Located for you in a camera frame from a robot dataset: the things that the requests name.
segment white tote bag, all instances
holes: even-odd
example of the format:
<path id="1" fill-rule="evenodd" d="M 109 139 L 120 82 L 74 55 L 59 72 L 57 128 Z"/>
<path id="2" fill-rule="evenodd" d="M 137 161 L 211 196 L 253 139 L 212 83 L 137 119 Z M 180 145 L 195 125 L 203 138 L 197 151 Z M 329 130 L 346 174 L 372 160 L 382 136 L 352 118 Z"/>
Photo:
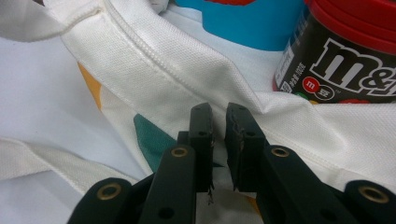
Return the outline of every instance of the white tote bag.
<path id="1" fill-rule="evenodd" d="M 168 6 L 167 1 L 45 1 L 45 6 L 1 0 L 0 36 L 36 41 L 60 35 L 79 62 L 98 108 L 146 175 L 156 170 L 177 133 L 188 130 L 190 109 L 211 104 L 218 140 L 214 161 L 223 167 L 214 170 L 219 186 L 215 205 L 207 208 L 205 199 L 198 200 L 198 223 L 261 223 L 250 201 L 232 192 L 222 143 L 229 102 L 249 108 L 268 141 L 295 150 L 323 182 L 343 189 L 350 180 L 368 179 L 396 192 L 396 104 L 311 105 L 274 92 L 280 52 L 249 49 L 209 35 L 200 29 L 199 13 Z M 67 174 L 62 177 L 80 192 L 104 176 L 123 176 L 134 183 L 98 164 L 64 154 L 60 157 L 69 160 L 56 161 L 46 156 L 52 153 L 48 149 L 1 141 L 1 158 L 30 161 L 17 173 L 2 169 L 1 179 L 33 173 L 29 169 L 52 169 Z M 34 151 L 50 166 L 19 152 L 24 150 Z M 76 162 L 87 173 L 74 175 L 70 164 Z"/>

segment white fabric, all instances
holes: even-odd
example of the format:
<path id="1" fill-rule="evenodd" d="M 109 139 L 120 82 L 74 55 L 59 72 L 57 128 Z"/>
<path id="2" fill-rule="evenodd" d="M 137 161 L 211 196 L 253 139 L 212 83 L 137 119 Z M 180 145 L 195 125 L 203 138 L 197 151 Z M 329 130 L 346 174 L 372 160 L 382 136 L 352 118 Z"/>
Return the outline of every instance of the white fabric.
<path id="1" fill-rule="evenodd" d="M 220 140 L 226 106 L 238 103 L 250 109 L 270 143 L 294 149 L 326 183 L 342 189 L 349 180 L 369 179 L 396 192 L 396 104 L 311 105 L 272 92 L 279 52 L 210 36 L 199 29 L 199 19 L 186 19 L 177 7 L 162 18 L 146 0 L 46 1 L 46 6 L 66 24 L 62 39 L 68 49 L 131 115 L 139 113 L 176 137 L 188 127 L 190 108 L 209 102 Z M 1 23 L 0 30 L 10 24 Z M 13 36 L 8 33 L 13 30 L 0 35 Z M 133 127 L 122 127 L 121 112 L 105 111 L 148 173 L 136 143 L 127 140 Z M 216 159 L 225 163 L 224 148 L 220 151 Z"/>

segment m&m's container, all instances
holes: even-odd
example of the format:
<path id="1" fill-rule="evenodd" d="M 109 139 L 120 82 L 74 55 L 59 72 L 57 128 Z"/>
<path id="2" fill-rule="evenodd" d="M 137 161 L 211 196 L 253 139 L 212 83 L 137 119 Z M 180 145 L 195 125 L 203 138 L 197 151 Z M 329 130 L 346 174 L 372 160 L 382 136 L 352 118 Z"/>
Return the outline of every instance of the m&m's container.
<path id="1" fill-rule="evenodd" d="M 313 104 L 396 102 L 396 2 L 305 3 L 275 89 Z"/>

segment teal fabric patch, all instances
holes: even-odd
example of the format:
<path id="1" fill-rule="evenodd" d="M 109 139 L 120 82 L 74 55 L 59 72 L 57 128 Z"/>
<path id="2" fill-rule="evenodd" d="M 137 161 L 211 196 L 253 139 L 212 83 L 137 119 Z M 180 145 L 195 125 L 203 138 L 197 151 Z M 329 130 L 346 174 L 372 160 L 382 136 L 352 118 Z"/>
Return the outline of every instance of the teal fabric patch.
<path id="1" fill-rule="evenodd" d="M 151 170 L 156 172 L 163 152 L 177 141 L 139 114 L 134 116 L 134 127 L 140 150 Z"/>

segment canvas bag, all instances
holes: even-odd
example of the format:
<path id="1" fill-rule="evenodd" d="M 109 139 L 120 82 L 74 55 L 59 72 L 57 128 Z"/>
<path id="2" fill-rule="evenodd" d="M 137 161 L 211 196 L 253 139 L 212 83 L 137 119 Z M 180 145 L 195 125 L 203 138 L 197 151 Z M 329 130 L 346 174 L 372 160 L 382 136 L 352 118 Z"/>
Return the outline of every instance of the canvas bag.
<path id="1" fill-rule="evenodd" d="M 8 22 L 8 30 L 2 23 L 1 35 L 31 41 L 61 34 L 89 71 L 86 77 L 102 112 L 148 174 L 150 163 L 155 164 L 151 160 L 158 156 L 140 150 L 136 123 L 176 138 L 178 131 L 188 128 L 190 108 L 209 102 L 221 141 L 225 108 L 234 102 L 252 111 L 270 143 L 297 151 L 324 182 L 342 189 L 347 181 L 363 178 L 395 191 L 395 105 L 311 105 L 272 92 L 274 67 L 266 61 L 262 67 L 255 64 L 268 80 L 263 83 L 266 88 L 254 91 L 248 75 L 241 73 L 243 66 L 229 59 L 233 56 L 226 58 L 212 49 L 216 46 L 210 48 L 182 32 L 182 26 L 176 28 L 143 0 L 48 1 L 46 6 L 38 9 L 38 15 L 47 15 L 42 17 L 49 23 L 46 32 L 29 26 L 31 34 L 12 35 L 17 33 L 14 20 Z M 217 148 L 215 162 L 226 166 L 221 142 Z"/>

